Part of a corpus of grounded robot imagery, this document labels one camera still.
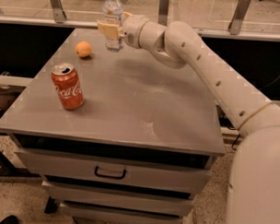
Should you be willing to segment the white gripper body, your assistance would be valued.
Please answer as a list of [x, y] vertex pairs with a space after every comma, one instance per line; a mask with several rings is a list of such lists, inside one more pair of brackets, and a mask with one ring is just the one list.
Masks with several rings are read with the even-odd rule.
[[131, 16], [122, 24], [122, 35], [124, 42], [135, 49], [143, 48], [142, 31], [148, 18], [142, 16]]

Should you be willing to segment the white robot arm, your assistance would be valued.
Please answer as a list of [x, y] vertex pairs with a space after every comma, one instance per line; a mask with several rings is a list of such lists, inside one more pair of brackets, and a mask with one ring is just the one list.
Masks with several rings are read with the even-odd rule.
[[121, 24], [102, 21], [98, 30], [166, 66], [190, 65], [242, 136], [228, 181], [226, 224], [280, 224], [280, 107], [182, 21], [163, 26], [126, 13]]

